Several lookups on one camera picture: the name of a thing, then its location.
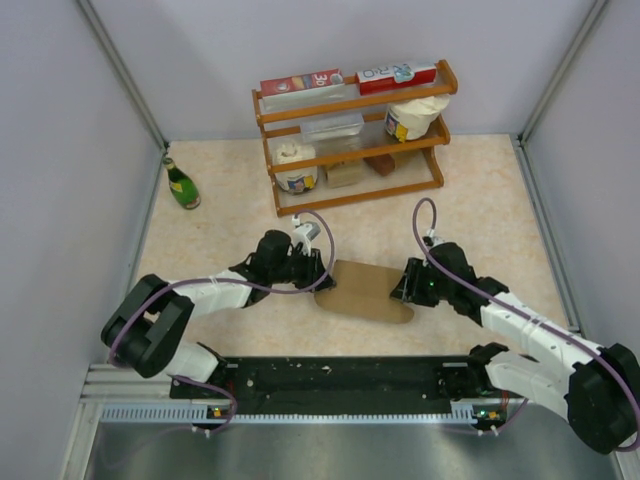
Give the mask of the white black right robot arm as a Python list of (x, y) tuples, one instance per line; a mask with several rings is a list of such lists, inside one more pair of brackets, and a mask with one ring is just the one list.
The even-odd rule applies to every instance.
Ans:
[(565, 420), (592, 450), (609, 454), (639, 447), (639, 362), (616, 343), (604, 347), (562, 329), (492, 277), (479, 277), (461, 247), (432, 246), (426, 259), (408, 260), (391, 298), (435, 307), (445, 301), (479, 326), (510, 338), (477, 347), (466, 380), (476, 394), (515, 393)]

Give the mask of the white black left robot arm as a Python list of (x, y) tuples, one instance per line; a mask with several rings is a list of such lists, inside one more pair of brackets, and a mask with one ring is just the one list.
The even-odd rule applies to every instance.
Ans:
[(205, 396), (226, 387), (221, 357), (212, 349), (183, 340), (193, 318), (222, 310), (244, 309), (270, 294), (295, 295), (331, 289), (335, 281), (321, 251), (312, 246), (316, 222), (304, 222), (287, 234), (269, 230), (246, 259), (219, 274), (168, 282), (142, 277), (101, 331), (110, 359), (143, 378), (158, 375), (191, 379)]

